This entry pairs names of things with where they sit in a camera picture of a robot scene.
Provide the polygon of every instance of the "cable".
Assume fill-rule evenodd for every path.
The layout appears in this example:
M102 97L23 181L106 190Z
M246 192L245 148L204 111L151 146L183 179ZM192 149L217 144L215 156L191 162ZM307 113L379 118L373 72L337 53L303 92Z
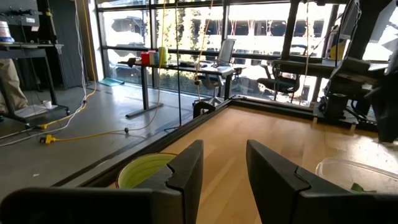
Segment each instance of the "cable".
M97 82L96 82L96 77L95 77L94 65L93 65L93 62L92 62L93 61L93 56L91 54L91 42L90 42L90 38L88 38L88 47L89 47L89 53L90 53L90 59L91 59L91 69L93 71L93 79L94 79L94 90L93 90L93 92L91 92L90 94L87 95L87 92L86 92L86 81L84 79L83 46L81 44L81 38L80 38L80 23L79 23L79 20L78 20L77 2L76 1L75 1L75 9L76 9L75 26L76 26L77 36L78 36L78 52L79 52L79 56L80 56L80 59L81 59L80 60L80 62L81 62L81 83L82 83L83 91L85 93L85 98L83 99L83 101L87 101L87 99L89 97L91 97L91 96L93 96L95 94L95 92L97 90ZM85 7L84 4L83 4L83 9L84 9L85 18L86 18L85 19L86 29L87 29L87 33L89 34L90 32L88 30L88 21L87 21L88 20L88 16L87 16L86 7ZM86 104L85 103L82 102L82 105L83 105L83 107L80 110L78 109L76 111L80 112L80 111L82 111L82 110L84 110L86 108ZM51 122L49 122L47 124L38 125L38 127L42 128L42 129L47 129L47 127L52 125L52 124L55 124L55 123L57 123L59 121L64 121L64 120L66 120L68 118L71 118L72 115L73 114L71 114L69 116L66 116L66 117L64 117L62 119L56 120L56 121L51 121Z
M164 46L165 9L166 9L166 1L164 1L164 4L163 4L162 47ZM164 51L161 51L160 57L159 57L159 59L160 59L159 61L160 61L160 62L163 60L163 56L164 56ZM103 133L91 134L91 135L87 135L87 136L80 136L80 137L67 138L67 139L57 139L57 138L54 138L54 137L52 137L51 135L48 134L48 135L46 136L46 138L43 138L43 141L44 141L46 144L50 144L51 142L57 142L57 141L58 141L58 142L65 142L65 141L76 141L76 140L81 140L81 139L94 138L94 137L102 136L102 135L105 135L105 134L114 134L114 133L118 133L118 132L122 132L122 131L124 131L126 134L127 134L129 131L139 131L139 130L142 130L142 129L145 129L145 128L149 127L149 126L152 124L152 122L155 120L156 114L157 114L157 112L158 112L158 110L159 110L159 103L160 103L160 88L159 88L159 90L158 90L158 95L157 95L157 103L156 103L155 114L154 114L154 116L152 117L152 119L149 121L149 123L148 123L147 125L145 125L144 127L142 127L142 128L136 128L136 129L124 128L123 130L106 131L106 132L103 132Z
M209 13L209 19L207 20L207 23L206 23L206 26L205 26L205 35L203 36L203 40L202 40L202 42L201 42L201 49L200 49L200 53L199 53L199 61L200 61L200 57L201 57L201 55L202 55L202 53L203 53L203 48L204 48L204 46L205 46L205 40L206 40L206 33L207 33L207 29L208 29L208 26L209 26L209 23L210 23L210 16L211 16L211 10L213 9L213 1L214 0L211 0L211 2L210 2L210 13ZM195 84L197 85L197 87L198 87L198 99L199 99L199 102L200 102L200 87L199 87L199 79L198 79L198 72L199 72L199 68L200 68L200 63L198 63L197 64L197 69L196 69L196 71L195 71Z
M308 49L308 46L310 46L310 35L309 35L309 30L308 30L308 28L309 28L309 26L308 26L309 6L310 6L310 3L307 2L307 18L306 18L306 23L307 23L307 28L306 28L306 33L307 33L307 49ZM309 62L310 62L310 55L308 54L308 50L306 50L305 76L304 76L304 83L303 83L303 86L304 86L304 84L305 84L305 81L307 81L308 64L309 64ZM302 101L302 97L301 97L301 96L300 96L300 101L299 101L299 103L298 103L299 106L301 105L301 101Z
M342 18L343 14L340 14L334 21L334 23L337 22L338 19ZM334 29L336 29L338 27L338 25L334 25L326 34L325 36L322 38L321 41L319 41L319 43L317 44L317 46L313 49L312 53L310 54L310 57L315 53L315 50L322 44L322 42L328 37L330 36L330 34L333 32Z
M22 25L22 21L20 21L20 23L21 23L22 34L23 34L23 36L24 36L24 41L25 41L25 43L27 43L27 38L26 38L24 26ZM30 65L32 66L35 84L37 85L37 82L36 82L37 74L36 74L36 69L35 69L34 64L33 64L33 60L32 60L31 58L29 58L29 62L30 62ZM40 101L40 103L43 104L43 101L40 99L40 96L39 96L39 94L37 93L37 91L34 90L34 92L35 92L35 94L36 94L37 99ZM61 125L61 123L57 120L57 117L52 113L51 108L47 108L44 104L43 104L43 106L44 106L45 109L54 117L55 121L59 124L59 126L60 126L60 128L61 128L62 125Z

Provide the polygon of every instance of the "wooden floor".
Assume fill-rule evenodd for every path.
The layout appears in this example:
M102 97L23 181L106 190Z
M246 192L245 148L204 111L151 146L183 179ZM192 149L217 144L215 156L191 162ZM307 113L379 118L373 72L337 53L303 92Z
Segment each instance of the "wooden floor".
M197 223L261 223L246 167L246 141L255 139L315 172L327 157L339 157L398 173L391 151L377 134L316 124L277 114L229 107L164 152L179 153L194 140L205 143L203 186Z

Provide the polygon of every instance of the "black table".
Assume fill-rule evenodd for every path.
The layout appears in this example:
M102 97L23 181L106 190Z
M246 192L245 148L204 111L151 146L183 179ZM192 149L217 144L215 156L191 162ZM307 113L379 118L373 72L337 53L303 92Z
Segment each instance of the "black table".
M31 44L31 43L14 43L14 44L0 44L0 59L17 59L17 58L44 58L47 72L45 77L49 85L51 101L53 105L57 105L56 108L52 109L51 112L64 109L67 115L70 114L69 107L58 105L57 96L55 94L54 85L52 81L49 61L47 60L47 54L45 53L45 48L55 47L58 52L62 47L61 44ZM2 79L0 77L0 92L4 97L8 113L0 113L0 116L10 118L16 121L25 123L29 126L29 122L33 119L47 115L48 113L41 113L34 116L29 116L27 118L19 117L15 114L15 108L11 104L9 95L4 87Z
M279 70L281 72L287 72L292 74L304 74L305 73L305 62L295 62L292 60L273 60L274 65L279 65ZM369 70L375 70L378 68L386 67L388 62L371 63ZM317 82L315 83L314 94L312 101L317 101L318 93L320 91L320 86L322 78L330 78L332 72L335 69L334 60L322 60L322 63L309 63L308 64L308 76L317 77Z
M140 115L142 113L145 113L146 111L150 111L156 108L156 105L149 106L149 100L148 100L148 81L147 81L147 67L149 68L161 68L161 69L166 69L166 70L179 70L181 72L196 72L196 68L192 67L181 67L181 66L176 66L176 65L162 65L161 67L159 65L141 65L139 63L135 63L132 66L141 66L141 88L142 88L142 102L144 104L144 109L135 111L133 113L129 113L126 115L127 118L132 118L137 115ZM236 72L238 69L243 69L243 67L238 67L238 66L230 66L229 69L227 67L220 67L218 70L217 68L213 68L212 64L209 63L207 67L205 68L200 68L198 73L204 74L204 75L222 75L225 77L225 94L224 94L224 99L227 100L231 94L231 83L232 83L232 74Z

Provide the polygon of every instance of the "khaki pants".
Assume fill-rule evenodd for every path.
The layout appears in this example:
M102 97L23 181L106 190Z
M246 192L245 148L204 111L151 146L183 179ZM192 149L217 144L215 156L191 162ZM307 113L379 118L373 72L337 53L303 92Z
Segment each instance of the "khaki pants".
M0 59L0 77L15 110L27 107L27 99L19 88L19 78L12 59ZM6 102L1 93L0 111L7 112Z

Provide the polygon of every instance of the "desk surface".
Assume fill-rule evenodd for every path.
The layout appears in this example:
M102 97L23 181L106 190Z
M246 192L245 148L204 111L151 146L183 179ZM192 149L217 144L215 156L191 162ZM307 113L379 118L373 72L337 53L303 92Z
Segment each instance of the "desk surface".
M283 72L290 73L301 73L303 74L303 68L305 68L305 62L295 62L291 60L274 60L274 65L281 65ZM387 68L388 62L385 63L371 63L369 70L376 70L380 68ZM322 63L309 63L308 64L308 75L329 78L333 70L335 69L335 61L333 60L322 60Z
M150 68L159 68L159 65L141 65L141 64L134 64L136 66L142 67L150 67ZM180 70L183 72L196 72L196 68L192 67L183 67L183 66L170 66L170 65L162 65L163 69L167 70ZM198 73L207 74L207 75L232 75L237 68L244 68L242 66L220 66L218 68L213 68L211 64L205 68L199 68Z
M13 50L13 49L37 49L42 47L63 46L62 44L36 44L36 43L20 43L15 42L12 44L0 43L0 50Z

